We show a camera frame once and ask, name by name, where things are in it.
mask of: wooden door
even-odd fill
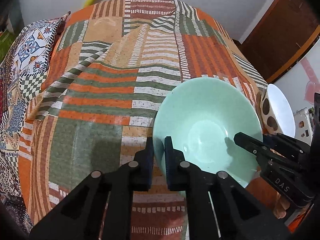
[[[272,82],[297,51],[302,51],[318,25],[305,0],[275,0],[241,51],[263,78]]]

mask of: pink object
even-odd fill
[[[301,60],[301,64],[310,80],[306,86],[304,100],[308,101],[310,104],[314,104],[314,94],[315,92],[320,93],[320,83],[306,57]]]

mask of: checkered fabric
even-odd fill
[[[8,157],[8,156],[6,156],[6,158],[8,159],[8,161],[11,164],[12,168],[18,174],[18,157]]]
[[[0,123],[0,134],[3,132],[3,129],[8,122],[8,119],[9,119],[9,111],[3,112],[1,117],[1,123]]]
[[[19,177],[2,151],[0,151],[0,182],[1,193],[15,197],[22,196]]]
[[[48,72],[37,73],[33,76],[20,77],[20,91],[25,103],[40,93],[41,84],[45,81]]]

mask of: polka dot cup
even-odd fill
[[[262,120],[270,134],[283,133],[294,138],[293,113],[288,100],[278,87],[268,85],[260,107]]]

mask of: mint green bowl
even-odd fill
[[[262,141],[261,126],[249,100],[232,85],[209,77],[194,78],[175,87],[162,102],[153,128],[156,161],[165,175],[164,138],[203,171],[228,172],[246,187],[258,163],[235,145],[243,132]]]

